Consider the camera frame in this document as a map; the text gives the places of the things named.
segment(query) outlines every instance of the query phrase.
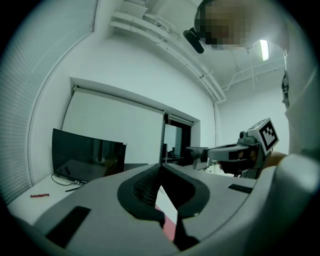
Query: black cable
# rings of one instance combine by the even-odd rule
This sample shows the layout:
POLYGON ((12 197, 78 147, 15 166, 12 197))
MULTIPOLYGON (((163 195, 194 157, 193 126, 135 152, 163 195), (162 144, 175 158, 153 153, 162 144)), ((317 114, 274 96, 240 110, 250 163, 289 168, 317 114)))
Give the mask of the black cable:
POLYGON ((84 184, 83 184, 82 186, 79 186, 79 187, 75 187, 75 188, 73 188, 73 189, 66 190, 65 192, 75 191, 75 190, 80 189, 80 188, 83 187, 83 186, 84 186, 84 184))
POLYGON ((61 183, 59 183, 59 182, 56 182, 56 181, 54 180, 54 178, 52 178, 53 175, 54 175, 54 173, 51 175, 51 179, 52 179, 55 183, 57 183, 57 184, 59 184, 59 185, 61 185, 61 186, 70 186, 70 185, 75 185, 75 184, 78 183, 78 181, 75 181, 75 183, 70 183, 70 184, 68 184, 68 185, 64 185, 64 184, 61 184, 61 183))

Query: red pen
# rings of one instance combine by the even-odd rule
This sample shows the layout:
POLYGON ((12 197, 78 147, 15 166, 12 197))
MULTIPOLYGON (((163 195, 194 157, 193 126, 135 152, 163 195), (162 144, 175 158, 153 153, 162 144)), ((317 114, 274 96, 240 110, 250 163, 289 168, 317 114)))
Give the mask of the red pen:
POLYGON ((43 197, 48 197, 49 194, 34 194, 30 195, 31 198, 43 198, 43 197))

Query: monitor screen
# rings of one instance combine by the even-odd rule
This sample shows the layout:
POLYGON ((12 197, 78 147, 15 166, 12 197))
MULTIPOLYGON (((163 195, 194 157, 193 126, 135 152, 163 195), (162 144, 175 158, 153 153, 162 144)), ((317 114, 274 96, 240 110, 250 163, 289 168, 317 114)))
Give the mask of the monitor screen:
POLYGON ((57 175, 90 182, 124 171, 126 143, 52 132, 52 164, 57 175))

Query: roller blind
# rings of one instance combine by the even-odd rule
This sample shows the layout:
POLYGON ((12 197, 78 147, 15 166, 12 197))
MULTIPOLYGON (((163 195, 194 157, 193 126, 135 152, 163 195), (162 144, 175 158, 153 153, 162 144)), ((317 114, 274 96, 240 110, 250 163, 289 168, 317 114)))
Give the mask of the roller blind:
POLYGON ((77 89, 62 130, 127 143, 126 164, 156 164, 160 160, 163 121, 162 111, 107 94, 77 89))
POLYGON ((6 203, 32 185, 28 134, 34 106, 61 58, 93 31, 96 8, 96 0, 43 1, 20 25, 3 54, 0 64, 0 192, 6 203))
POLYGON ((193 125, 194 125, 194 122, 193 122, 193 121, 189 121, 189 120, 187 120, 187 119, 184 119, 184 118, 182 118, 182 117, 176 116, 176 115, 174 115, 174 114, 168 114, 168 118, 169 118, 170 120, 179 122, 179 123, 184 124, 184 125, 187 125, 187 126, 193 126, 193 125))

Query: gray plastic surface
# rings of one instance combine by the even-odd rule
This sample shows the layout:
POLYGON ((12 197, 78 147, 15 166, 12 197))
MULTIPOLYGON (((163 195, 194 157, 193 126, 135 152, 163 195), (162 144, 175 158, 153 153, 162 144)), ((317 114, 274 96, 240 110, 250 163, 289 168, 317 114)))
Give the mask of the gray plastic surface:
POLYGON ((36 228, 31 226, 26 221, 15 218, 16 223, 20 226, 22 231, 41 249, 45 255, 50 256, 78 256, 78 254, 72 253, 68 250, 61 248, 41 234, 36 228))
POLYGON ((160 224, 134 218, 119 203, 119 185, 153 165, 89 182, 46 211, 34 227, 46 235, 74 207, 91 209, 66 249, 86 256, 169 255, 179 250, 160 224))
POLYGON ((86 184, 45 212, 35 228, 46 235, 75 206, 83 206, 91 212, 66 247, 79 255, 257 255, 298 219, 320 183, 319 162, 301 155, 266 168, 258 180, 169 165, 210 191, 202 212, 182 220, 186 234, 200 242, 185 251, 167 239, 158 222, 138 220, 118 202, 119 185, 153 165, 86 184), (240 192, 228 188, 231 184, 253 190, 240 192))
POLYGON ((227 222, 248 198, 249 194, 228 188, 236 184, 253 188, 255 179, 229 177, 194 171, 175 164, 169 166, 203 182, 210 190, 210 199, 202 212, 193 218, 184 219, 187 235, 202 241, 227 222))
MULTIPOLYGON (((275 167, 265 169, 251 194, 246 198, 241 207, 215 232, 205 237, 201 243, 179 253, 181 256, 201 255, 223 255, 240 256, 245 255, 248 237, 250 235, 254 221, 263 208, 267 199, 268 192, 272 183, 275 167)), ((212 215, 208 222, 215 222, 215 216, 212 215)))

